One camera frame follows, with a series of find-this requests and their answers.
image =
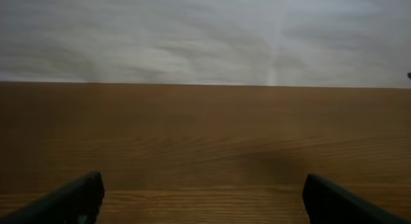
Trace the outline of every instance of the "crumpled white paper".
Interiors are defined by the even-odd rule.
[[[0,80],[411,87],[411,0],[0,0]]]

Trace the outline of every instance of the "small dark object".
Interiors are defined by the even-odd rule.
[[[308,175],[302,198],[311,224],[410,224],[317,175]]]
[[[93,224],[104,198],[100,172],[92,172],[0,219],[1,224]]]

